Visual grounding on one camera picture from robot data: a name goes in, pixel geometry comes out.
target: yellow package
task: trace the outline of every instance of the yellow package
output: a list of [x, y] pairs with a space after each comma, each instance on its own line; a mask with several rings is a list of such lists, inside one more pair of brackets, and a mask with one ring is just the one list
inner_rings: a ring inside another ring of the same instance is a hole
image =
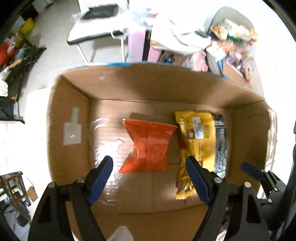
[[186, 158], [194, 156], [203, 168], [208, 169], [210, 172], [214, 170], [216, 152], [215, 121], [211, 113], [198, 113], [193, 110], [175, 111], [175, 117], [183, 138], [179, 138], [181, 164], [176, 199], [186, 199], [196, 193], [185, 169]]

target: red snack bag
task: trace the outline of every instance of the red snack bag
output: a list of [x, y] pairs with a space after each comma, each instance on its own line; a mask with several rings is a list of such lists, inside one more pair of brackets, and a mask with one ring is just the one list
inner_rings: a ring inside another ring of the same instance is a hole
[[134, 145], [119, 173], [166, 170], [168, 144], [177, 127], [133, 119], [125, 120], [123, 124]]

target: metal screw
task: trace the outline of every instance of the metal screw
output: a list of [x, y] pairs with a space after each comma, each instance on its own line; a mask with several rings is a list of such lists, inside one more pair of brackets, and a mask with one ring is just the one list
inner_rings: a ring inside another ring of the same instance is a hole
[[222, 179], [219, 178], [219, 177], [215, 177], [215, 178], [214, 178], [214, 181], [215, 181], [216, 183], [221, 183], [221, 182], [222, 182]]
[[86, 180], [85, 177], [80, 177], [80, 178], [77, 179], [77, 182], [78, 183], [84, 183], [85, 180]]
[[48, 187], [49, 188], [53, 188], [55, 186], [55, 183], [54, 182], [51, 182], [50, 184], [48, 184]]
[[250, 188], [250, 187], [251, 187], [251, 183], [249, 183], [249, 182], [245, 182], [245, 183], [244, 183], [244, 186], [247, 187], [247, 188]]

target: yellow object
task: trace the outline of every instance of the yellow object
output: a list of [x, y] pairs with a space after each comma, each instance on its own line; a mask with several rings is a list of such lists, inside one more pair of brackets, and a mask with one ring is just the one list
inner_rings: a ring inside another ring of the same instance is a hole
[[211, 113], [198, 113], [193, 110], [175, 111], [175, 117], [187, 148], [181, 149], [176, 199], [186, 199], [196, 193], [185, 169], [186, 158], [192, 155], [203, 168], [214, 171], [215, 121]]
[[32, 31], [34, 28], [35, 23], [33, 22], [32, 18], [28, 18], [24, 25], [20, 28], [20, 32], [23, 34], [27, 34]]

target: white label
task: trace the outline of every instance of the white label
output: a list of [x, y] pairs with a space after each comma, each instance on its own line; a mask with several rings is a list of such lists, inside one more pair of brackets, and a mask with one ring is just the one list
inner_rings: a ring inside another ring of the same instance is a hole
[[74, 124], [72, 122], [64, 123], [63, 145], [73, 145], [81, 143], [82, 125]]
[[200, 117], [192, 117], [194, 134], [196, 139], [203, 139], [203, 129]]

